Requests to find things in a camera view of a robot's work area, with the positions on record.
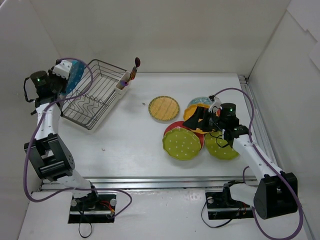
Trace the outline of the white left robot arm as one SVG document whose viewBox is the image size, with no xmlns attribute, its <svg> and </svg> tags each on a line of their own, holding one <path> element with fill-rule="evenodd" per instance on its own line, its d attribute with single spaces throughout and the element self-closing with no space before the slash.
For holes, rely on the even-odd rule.
<svg viewBox="0 0 320 240">
<path fill-rule="evenodd" d="M 24 170 L 31 164 L 41 180 L 64 185 L 72 192 L 76 204 L 94 210 L 100 204 L 100 197 L 93 184 L 76 171 L 72 153 L 58 133 L 63 115 L 61 97 L 75 88 L 85 68 L 86 65 L 77 60 L 62 60 L 48 71 L 39 70 L 25 78 L 36 88 L 37 98 L 25 100 L 35 105 L 33 114 L 37 116 L 37 126 L 31 140 L 24 145 Z"/>
</svg>

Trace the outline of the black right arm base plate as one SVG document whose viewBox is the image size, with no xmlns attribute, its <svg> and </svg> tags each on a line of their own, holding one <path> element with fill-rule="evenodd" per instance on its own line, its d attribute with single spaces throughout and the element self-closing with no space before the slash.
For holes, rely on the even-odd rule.
<svg viewBox="0 0 320 240">
<path fill-rule="evenodd" d="M 253 219 L 251 207 L 241 201 L 231 198 L 230 187 L 235 184 L 243 184 L 243 181 L 230 181 L 225 183 L 222 191 L 206 191 L 205 202 L 200 212 L 203 223 L 211 229 L 225 227 L 233 220 Z M 207 216 L 210 221 L 225 220 L 218 225 L 210 225 L 204 219 L 204 211 L 207 210 Z"/>
</svg>

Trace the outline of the yellow polka dot bowl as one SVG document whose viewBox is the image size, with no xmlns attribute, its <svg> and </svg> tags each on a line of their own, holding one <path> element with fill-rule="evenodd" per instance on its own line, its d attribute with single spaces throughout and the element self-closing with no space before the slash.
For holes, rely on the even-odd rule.
<svg viewBox="0 0 320 240">
<path fill-rule="evenodd" d="M 196 112 L 197 107 L 204 107 L 206 109 L 209 109 L 210 105 L 203 104 L 203 103 L 191 104 L 184 110 L 184 114 L 183 114 L 184 121 L 188 120 Z M 202 134 L 202 135 L 208 133 L 207 131 L 203 131 L 199 128 L 197 128 L 196 130 L 192 129 L 191 131 L 198 134 Z"/>
</svg>

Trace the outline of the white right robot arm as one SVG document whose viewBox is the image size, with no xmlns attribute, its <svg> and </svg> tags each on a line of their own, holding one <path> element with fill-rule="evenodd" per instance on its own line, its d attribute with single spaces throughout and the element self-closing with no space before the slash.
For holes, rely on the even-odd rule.
<svg viewBox="0 0 320 240">
<path fill-rule="evenodd" d="M 219 110 L 216 114 L 198 106 L 183 125 L 208 133 L 220 131 L 222 139 L 246 161 L 258 181 L 257 187 L 241 181 L 226 183 L 221 193 L 222 202 L 227 206 L 245 203 L 263 220 L 300 212 L 296 176 L 285 173 L 253 142 L 251 131 L 241 125 L 236 116 L 234 103 L 223 103 Z"/>
</svg>

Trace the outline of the blue polka dot bowl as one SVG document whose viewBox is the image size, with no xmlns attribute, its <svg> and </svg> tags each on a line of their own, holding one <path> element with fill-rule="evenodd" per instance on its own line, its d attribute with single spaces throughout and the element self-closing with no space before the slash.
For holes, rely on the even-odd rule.
<svg viewBox="0 0 320 240">
<path fill-rule="evenodd" d="M 81 81 L 86 66 L 77 60 L 71 61 L 72 66 L 69 73 L 68 83 L 65 89 L 65 96 L 70 94 Z"/>
</svg>

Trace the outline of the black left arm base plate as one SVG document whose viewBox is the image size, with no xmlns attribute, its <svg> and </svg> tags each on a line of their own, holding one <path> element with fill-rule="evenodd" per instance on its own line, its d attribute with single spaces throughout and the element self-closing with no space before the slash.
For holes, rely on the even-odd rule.
<svg viewBox="0 0 320 240">
<path fill-rule="evenodd" d="M 72 198 L 69 208 L 68 224 L 76 224 L 82 239 L 88 239 L 93 233 L 94 224 L 112 224 L 115 222 L 117 195 L 102 193 L 93 205 L 77 203 Z"/>
</svg>

